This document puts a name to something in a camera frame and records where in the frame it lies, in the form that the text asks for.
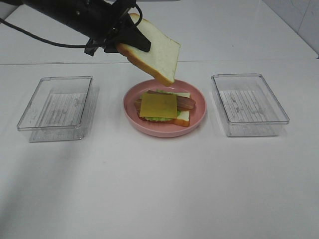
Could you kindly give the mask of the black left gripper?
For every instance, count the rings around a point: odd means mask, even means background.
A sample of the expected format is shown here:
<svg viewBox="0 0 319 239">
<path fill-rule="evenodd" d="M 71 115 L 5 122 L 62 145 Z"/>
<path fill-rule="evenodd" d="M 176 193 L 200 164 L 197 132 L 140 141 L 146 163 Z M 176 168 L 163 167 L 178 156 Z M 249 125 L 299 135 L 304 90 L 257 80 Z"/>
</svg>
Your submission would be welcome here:
<svg viewBox="0 0 319 239">
<path fill-rule="evenodd" d="M 128 11 L 136 8 L 135 0 L 63 0 L 63 23 L 89 37 L 85 45 L 68 45 L 65 48 L 83 48 L 93 56 L 97 48 L 105 53 L 119 53 L 116 44 L 123 43 L 143 52 L 149 52 L 151 42 L 138 30 Z"/>
</svg>

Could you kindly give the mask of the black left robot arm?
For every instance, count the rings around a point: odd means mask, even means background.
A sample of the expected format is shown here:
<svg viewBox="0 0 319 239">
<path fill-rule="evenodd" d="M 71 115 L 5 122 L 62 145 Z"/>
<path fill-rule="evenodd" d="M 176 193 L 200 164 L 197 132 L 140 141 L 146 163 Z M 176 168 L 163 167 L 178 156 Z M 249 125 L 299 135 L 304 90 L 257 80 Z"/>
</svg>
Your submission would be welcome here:
<svg viewBox="0 0 319 239">
<path fill-rule="evenodd" d="M 116 45 L 123 43 L 149 52 L 151 42 L 138 30 L 142 21 L 133 22 L 129 10 L 136 8 L 135 0 L 23 0 L 23 4 L 67 25 L 89 37 L 84 53 L 93 56 L 101 47 L 106 53 L 117 53 Z"/>
</svg>

